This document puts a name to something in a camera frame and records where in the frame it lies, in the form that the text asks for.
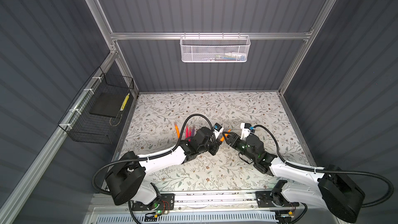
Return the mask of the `yellow highlighter pen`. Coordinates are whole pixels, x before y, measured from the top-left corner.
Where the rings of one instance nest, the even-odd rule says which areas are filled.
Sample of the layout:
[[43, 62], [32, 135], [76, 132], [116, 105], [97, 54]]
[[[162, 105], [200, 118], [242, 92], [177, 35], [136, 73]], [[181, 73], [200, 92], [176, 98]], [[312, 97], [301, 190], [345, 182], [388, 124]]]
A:
[[222, 137], [220, 138], [221, 142], [224, 142], [226, 140], [226, 138], [229, 136], [229, 133], [231, 132], [231, 129], [229, 129], [228, 131], [225, 131], [222, 133]]

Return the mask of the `orange highlighter pen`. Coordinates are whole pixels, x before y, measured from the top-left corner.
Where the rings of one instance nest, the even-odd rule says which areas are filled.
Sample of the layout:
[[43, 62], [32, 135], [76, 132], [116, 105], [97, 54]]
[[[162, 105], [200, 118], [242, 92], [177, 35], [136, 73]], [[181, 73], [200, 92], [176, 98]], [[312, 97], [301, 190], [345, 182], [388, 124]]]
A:
[[174, 127], [175, 127], [175, 130], [176, 130], [177, 137], [180, 138], [180, 130], [179, 130], [177, 122], [174, 122]]

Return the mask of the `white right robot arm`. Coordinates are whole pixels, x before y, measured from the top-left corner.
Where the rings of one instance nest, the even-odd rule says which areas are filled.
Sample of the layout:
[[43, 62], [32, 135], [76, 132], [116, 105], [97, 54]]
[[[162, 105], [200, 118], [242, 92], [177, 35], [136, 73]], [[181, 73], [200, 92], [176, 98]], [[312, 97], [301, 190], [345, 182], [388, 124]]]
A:
[[357, 221], [365, 193], [347, 174], [317, 172], [316, 168], [308, 166], [303, 170], [291, 167], [277, 155], [266, 152], [263, 142], [254, 134], [243, 140], [233, 132], [222, 135], [244, 162], [263, 174], [280, 179], [271, 193], [276, 206], [284, 206], [287, 202], [305, 203], [328, 209], [347, 223]]

